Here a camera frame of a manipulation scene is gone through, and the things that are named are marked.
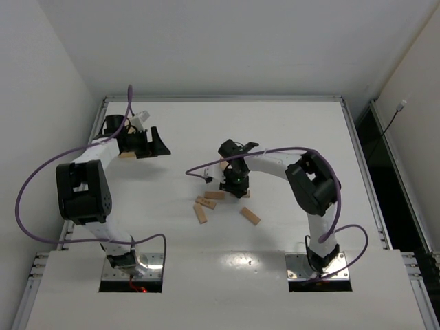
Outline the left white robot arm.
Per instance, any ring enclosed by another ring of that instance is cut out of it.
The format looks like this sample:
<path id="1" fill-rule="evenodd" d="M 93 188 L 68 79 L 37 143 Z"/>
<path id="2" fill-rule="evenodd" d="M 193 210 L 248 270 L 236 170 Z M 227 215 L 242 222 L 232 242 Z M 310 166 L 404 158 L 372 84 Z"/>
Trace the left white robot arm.
<path id="1" fill-rule="evenodd" d="M 123 153 L 138 159 L 170 155 L 156 127 L 148 129 L 147 111 L 132 118 L 108 115 L 92 144 L 74 161 L 56 167 L 60 214 L 85 227 L 99 240 L 110 266 L 136 275 L 147 269 L 135 248 L 134 238 L 119 229 L 110 214 L 113 201 L 105 170 Z"/>

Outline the wooden block box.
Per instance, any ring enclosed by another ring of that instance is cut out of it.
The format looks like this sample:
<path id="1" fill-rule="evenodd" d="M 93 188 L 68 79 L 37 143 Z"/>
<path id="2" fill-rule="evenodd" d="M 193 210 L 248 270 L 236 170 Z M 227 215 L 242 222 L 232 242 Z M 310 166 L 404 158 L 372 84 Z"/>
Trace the wooden block box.
<path id="1" fill-rule="evenodd" d="M 118 157 L 120 159 L 136 158 L 136 154 L 134 152 L 124 152 L 124 153 L 119 154 Z"/>

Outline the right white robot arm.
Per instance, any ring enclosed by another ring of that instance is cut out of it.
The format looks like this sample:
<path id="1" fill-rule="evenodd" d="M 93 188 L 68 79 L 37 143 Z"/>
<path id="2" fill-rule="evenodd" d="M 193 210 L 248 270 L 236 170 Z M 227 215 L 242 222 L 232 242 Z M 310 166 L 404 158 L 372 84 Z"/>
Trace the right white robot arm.
<path id="1" fill-rule="evenodd" d="M 338 213 L 340 187 L 331 174 L 330 167 L 317 153 L 303 154 L 258 151 L 257 143 L 239 146 L 226 140 L 219 154 L 227 159 L 222 170 L 219 189 L 242 198 L 250 185 L 249 173 L 260 172 L 286 180 L 297 204 L 307 213 L 309 246 L 306 248 L 309 265 L 313 271 L 323 273 L 340 252 L 339 244 L 331 232 L 331 219 Z"/>

